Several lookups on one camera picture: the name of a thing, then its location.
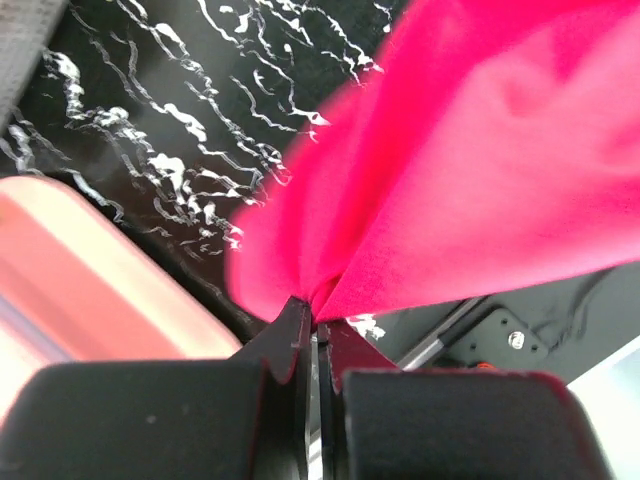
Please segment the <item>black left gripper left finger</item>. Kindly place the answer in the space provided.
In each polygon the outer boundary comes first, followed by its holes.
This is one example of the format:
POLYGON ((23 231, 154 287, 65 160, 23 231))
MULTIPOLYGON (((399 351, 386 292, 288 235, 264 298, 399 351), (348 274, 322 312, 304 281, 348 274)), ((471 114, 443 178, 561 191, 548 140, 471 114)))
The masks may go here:
POLYGON ((39 370, 1 429, 5 479, 304 479, 312 315, 290 299, 226 360, 39 370))

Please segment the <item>red t shirt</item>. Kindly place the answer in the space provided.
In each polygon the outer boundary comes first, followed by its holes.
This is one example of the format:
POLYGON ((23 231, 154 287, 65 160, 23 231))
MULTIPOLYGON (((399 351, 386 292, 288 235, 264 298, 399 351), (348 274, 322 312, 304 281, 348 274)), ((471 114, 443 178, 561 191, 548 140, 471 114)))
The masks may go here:
POLYGON ((324 321, 638 259, 637 2, 415 1, 380 62, 236 215, 236 304, 324 321))

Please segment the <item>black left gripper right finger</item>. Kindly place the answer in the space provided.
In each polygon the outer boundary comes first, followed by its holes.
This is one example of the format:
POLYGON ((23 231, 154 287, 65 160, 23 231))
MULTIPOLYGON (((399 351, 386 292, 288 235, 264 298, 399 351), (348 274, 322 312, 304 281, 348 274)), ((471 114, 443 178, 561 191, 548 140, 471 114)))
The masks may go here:
POLYGON ((318 327, 327 479, 608 479, 586 413, 541 372, 404 371, 345 322, 318 327))

